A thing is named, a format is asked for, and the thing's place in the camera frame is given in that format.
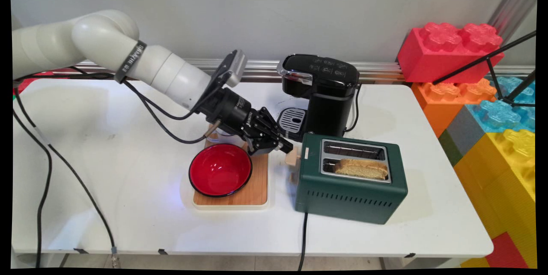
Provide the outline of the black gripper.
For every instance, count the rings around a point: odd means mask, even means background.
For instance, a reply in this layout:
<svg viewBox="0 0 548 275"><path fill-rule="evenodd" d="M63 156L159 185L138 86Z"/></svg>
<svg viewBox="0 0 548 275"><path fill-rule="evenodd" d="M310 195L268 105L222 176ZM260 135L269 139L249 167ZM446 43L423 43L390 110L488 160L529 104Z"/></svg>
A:
<svg viewBox="0 0 548 275"><path fill-rule="evenodd" d="M205 115L206 121L215 123L222 131L230 135L245 138L249 156L268 154L272 151L290 153L294 146L287 141L277 122L266 107L260 110L252 108L245 98L221 88L209 97L198 111Z"/></svg>

